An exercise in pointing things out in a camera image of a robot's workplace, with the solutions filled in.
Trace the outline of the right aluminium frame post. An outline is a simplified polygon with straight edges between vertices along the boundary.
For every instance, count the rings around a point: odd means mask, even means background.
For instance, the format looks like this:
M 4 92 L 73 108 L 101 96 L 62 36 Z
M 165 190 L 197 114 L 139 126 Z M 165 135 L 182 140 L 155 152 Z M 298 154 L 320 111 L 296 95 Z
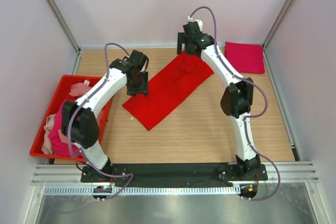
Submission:
M 285 0 L 284 4 L 282 5 L 280 12 L 278 13 L 268 35 L 265 38 L 265 41 L 262 44 L 264 50 L 269 46 L 271 40 L 273 39 L 274 35 L 276 34 L 278 28 L 280 27 L 281 23 L 283 22 L 284 18 L 290 11 L 292 5 L 294 4 L 295 0 Z

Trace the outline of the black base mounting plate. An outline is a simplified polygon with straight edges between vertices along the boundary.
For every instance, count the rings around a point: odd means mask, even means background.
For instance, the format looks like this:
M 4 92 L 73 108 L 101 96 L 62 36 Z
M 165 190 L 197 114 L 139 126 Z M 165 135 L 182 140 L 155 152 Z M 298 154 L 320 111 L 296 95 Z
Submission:
M 265 165 L 244 175 L 235 163 L 114 164 L 109 173 L 132 173 L 129 187 L 139 188 L 229 187 L 232 182 L 268 179 Z

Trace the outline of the folded magenta t shirt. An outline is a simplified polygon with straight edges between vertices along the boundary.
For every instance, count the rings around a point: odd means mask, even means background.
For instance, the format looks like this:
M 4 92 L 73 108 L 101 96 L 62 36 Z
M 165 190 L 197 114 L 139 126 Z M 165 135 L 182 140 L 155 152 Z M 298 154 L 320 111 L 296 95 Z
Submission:
M 259 44 L 225 42 L 225 57 L 238 72 L 265 73 L 263 48 Z

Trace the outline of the left aluminium frame post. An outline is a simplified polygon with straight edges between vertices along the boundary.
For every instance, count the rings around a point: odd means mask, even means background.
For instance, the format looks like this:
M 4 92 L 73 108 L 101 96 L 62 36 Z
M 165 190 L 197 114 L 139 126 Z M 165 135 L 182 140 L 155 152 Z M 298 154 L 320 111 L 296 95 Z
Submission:
M 74 48 L 75 52 L 77 54 L 80 53 L 80 47 L 78 46 L 78 43 L 76 42 L 72 32 L 70 31 L 70 28 L 68 26 L 68 24 L 66 23 L 63 15 L 61 14 L 60 9 L 57 6 L 57 3 L 55 2 L 55 0 L 45 0 L 49 6 L 49 8 L 51 9 L 54 17 L 56 18 L 57 22 L 59 23 L 59 25 L 61 26 L 62 30 L 64 31 L 66 37 L 68 38 L 70 44 L 72 45 L 72 47 Z

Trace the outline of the beige t shirt in bin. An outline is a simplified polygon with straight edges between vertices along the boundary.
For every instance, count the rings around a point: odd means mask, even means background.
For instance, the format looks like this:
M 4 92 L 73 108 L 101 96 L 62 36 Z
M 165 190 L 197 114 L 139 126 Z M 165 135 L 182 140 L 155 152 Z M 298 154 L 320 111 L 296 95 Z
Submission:
M 41 147 L 41 151 L 44 154 L 49 154 L 49 155 L 53 155 L 55 154 L 52 144 L 51 144 L 51 140 L 49 138 L 49 133 L 52 131 L 53 127 L 54 127 L 54 123 L 55 123 L 55 114 L 51 114 L 49 116 L 47 116 L 46 121 L 45 121 L 45 125 L 43 127 L 44 129 L 44 141 Z

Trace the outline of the red t shirt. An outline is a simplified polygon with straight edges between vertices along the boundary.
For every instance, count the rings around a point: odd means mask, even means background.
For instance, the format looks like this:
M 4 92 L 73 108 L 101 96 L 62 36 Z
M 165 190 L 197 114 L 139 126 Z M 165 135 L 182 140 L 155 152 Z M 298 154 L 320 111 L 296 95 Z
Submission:
M 122 106 L 149 131 L 213 73 L 202 59 L 182 52 L 149 81 L 147 96 L 131 97 Z

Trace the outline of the aluminium frame post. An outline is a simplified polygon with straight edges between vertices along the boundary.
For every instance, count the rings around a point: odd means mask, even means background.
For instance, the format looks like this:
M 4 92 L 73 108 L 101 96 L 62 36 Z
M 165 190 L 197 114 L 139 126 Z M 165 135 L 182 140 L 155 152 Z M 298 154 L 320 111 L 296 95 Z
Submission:
M 56 18 L 57 22 L 59 23 L 59 25 L 61 26 L 62 30 L 64 31 L 66 37 L 68 38 L 70 44 L 72 45 L 72 47 L 74 48 L 75 52 L 77 54 L 80 53 L 80 47 L 78 46 L 78 43 L 76 42 L 72 32 L 70 31 L 70 28 L 68 26 L 68 24 L 66 23 L 63 15 L 61 14 L 60 9 L 57 6 L 57 3 L 55 2 L 55 0 L 45 0 L 49 6 L 49 8 L 51 9 L 54 17 Z
M 283 22 L 284 18 L 290 11 L 292 5 L 294 4 L 295 0 L 285 0 L 284 4 L 282 5 L 280 12 L 278 13 L 268 35 L 265 38 L 265 41 L 262 44 L 264 50 L 269 46 L 271 40 L 273 39 L 274 35 L 276 34 L 278 28 L 280 27 L 281 23 Z

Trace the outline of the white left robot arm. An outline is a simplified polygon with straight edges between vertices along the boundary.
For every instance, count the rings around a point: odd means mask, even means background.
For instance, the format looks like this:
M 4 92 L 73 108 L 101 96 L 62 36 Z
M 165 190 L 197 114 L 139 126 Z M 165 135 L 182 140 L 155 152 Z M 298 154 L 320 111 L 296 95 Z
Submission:
M 107 62 L 106 74 L 86 94 L 62 107 L 61 132 L 67 137 L 70 156 L 81 155 L 100 182 L 115 178 L 109 157 L 99 143 L 98 115 L 123 87 L 127 95 L 148 94 L 148 57 L 137 50 L 113 62 Z

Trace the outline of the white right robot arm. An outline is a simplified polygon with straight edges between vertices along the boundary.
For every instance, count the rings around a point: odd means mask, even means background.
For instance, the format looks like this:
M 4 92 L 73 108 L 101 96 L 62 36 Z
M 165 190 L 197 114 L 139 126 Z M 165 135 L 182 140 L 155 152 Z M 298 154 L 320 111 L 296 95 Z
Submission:
M 189 17 L 184 31 L 177 36 L 177 52 L 197 56 L 220 78 L 225 91 L 220 107 L 230 117 L 237 145 L 236 173 L 248 180 L 260 169 L 260 156 L 256 152 L 250 125 L 254 86 L 252 79 L 244 79 L 225 59 L 215 39 L 202 32 L 203 22 Z

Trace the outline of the magenta t shirt in bin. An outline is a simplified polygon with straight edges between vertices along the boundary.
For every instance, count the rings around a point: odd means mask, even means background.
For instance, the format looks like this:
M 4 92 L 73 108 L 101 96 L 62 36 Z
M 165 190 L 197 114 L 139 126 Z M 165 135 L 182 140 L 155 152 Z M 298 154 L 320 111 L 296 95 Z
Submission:
M 62 107 L 67 100 L 63 100 L 55 114 L 54 126 L 48 134 L 52 150 L 55 155 L 71 157 L 68 147 L 68 138 L 61 132 Z

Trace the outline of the light pink t shirt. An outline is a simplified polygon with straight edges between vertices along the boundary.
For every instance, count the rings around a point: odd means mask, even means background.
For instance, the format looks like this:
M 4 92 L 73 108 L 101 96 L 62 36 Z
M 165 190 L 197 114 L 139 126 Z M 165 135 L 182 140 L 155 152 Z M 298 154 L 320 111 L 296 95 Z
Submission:
M 85 95 L 91 88 L 89 87 L 90 82 L 85 80 L 84 82 L 75 83 L 70 88 L 70 98 L 71 101 L 74 101 L 76 98 L 79 98 Z M 62 134 L 61 130 L 58 130 L 60 141 L 63 144 L 67 144 L 68 139 L 65 135 Z

